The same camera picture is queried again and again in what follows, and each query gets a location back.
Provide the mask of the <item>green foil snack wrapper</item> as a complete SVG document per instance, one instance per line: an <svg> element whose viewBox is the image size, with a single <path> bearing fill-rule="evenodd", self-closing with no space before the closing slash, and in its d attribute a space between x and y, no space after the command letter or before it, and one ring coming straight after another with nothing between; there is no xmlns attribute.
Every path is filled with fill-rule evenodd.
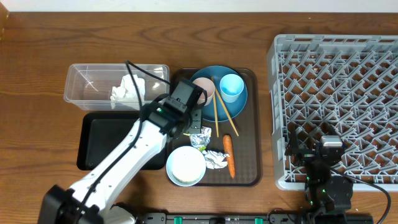
<svg viewBox="0 0 398 224"><path fill-rule="evenodd" d="M203 126L198 134L184 133L184 135L190 138L191 146L199 151L204 151L211 141L211 128Z"/></svg>

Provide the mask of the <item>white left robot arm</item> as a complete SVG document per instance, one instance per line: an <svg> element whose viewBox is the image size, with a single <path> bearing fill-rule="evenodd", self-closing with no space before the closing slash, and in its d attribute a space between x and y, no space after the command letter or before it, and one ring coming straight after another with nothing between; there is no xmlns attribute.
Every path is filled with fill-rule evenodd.
<svg viewBox="0 0 398 224"><path fill-rule="evenodd" d="M104 223L125 186L172 139L201 114L202 105L153 101L118 146L88 175L64 190L54 185L44 196L39 223Z"/></svg>

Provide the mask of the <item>wooden chopstick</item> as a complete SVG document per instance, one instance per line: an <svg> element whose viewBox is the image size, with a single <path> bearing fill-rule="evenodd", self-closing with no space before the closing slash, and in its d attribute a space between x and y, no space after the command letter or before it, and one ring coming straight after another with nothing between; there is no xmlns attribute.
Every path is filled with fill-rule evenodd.
<svg viewBox="0 0 398 224"><path fill-rule="evenodd" d="M229 120L229 122L230 122L232 128L234 129L234 132L235 132L236 135L239 137L238 130L236 129L235 124L234 124L234 122L233 122L231 116L229 115L229 112L228 112L228 110L227 110L227 108L226 108L226 106L225 106L225 104L224 104L224 101L222 100L221 95L219 94L218 90L217 90L216 96L217 96L218 99L220 100L220 103L221 103L221 105L222 105L222 107L223 107L223 109L224 109L224 112L226 113L227 118L228 118L228 120Z"/></svg>
<svg viewBox="0 0 398 224"><path fill-rule="evenodd" d="M217 89L215 87L215 83L214 83L214 77L211 77L211 81L214 84L214 94L213 94L213 110L214 110L214 116L215 116L215 126L216 126L216 136L217 138L219 138L219 127L218 127L218 111L217 111L217 105L216 105L216 93L217 93Z"/></svg>

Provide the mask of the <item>orange carrot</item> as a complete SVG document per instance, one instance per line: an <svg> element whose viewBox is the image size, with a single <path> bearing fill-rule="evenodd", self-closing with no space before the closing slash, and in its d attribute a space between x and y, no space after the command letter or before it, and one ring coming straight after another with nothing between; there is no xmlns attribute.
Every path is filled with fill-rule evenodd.
<svg viewBox="0 0 398 224"><path fill-rule="evenodd" d="M228 169L230 176L235 178L236 170L235 170L235 163L234 163L234 154L233 154L233 143L230 135L223 136L223 149L224 153L227 154L226 160L228 163Z"/></svg>

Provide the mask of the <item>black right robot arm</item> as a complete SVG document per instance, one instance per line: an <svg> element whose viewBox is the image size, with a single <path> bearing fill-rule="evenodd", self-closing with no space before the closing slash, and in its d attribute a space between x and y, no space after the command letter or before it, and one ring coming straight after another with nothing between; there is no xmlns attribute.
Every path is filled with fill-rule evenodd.
<svg viewBox="0 0 398 224"><path fill-rule="evenodd" d="M305 168L305 195L312 208L306 212L307 223L344 222L345 211L351 208L353 182L341 175L332 175L331 168L341 161L346 145L334 127L310 146L300 143L296 128L290 129L285 155L295 166Z"/></svg>

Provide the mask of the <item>light blue bowl of rice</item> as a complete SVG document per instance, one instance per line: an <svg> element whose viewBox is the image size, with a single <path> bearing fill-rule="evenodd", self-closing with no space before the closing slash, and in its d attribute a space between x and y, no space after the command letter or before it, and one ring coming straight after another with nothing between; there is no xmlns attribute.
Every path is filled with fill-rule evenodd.
<svg viewBox="0 0 398 224"><path fill-rule="evenodd" d="M178 147L166 162L168 178L177 186L193 186L205 175L206 161L203 154L192 146Z"/></svg>

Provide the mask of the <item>white paper ball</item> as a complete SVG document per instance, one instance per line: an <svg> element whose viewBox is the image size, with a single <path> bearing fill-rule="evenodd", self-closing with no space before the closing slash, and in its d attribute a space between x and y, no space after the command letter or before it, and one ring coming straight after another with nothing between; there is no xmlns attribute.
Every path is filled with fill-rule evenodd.
<svg viewBox="0 0 398 224"><path fill-rule="evenodd" d="M228 165L226 160L229 157L228 154L207 150L202 151L202 154L205 158L207 169L222 169Z"/></svg>

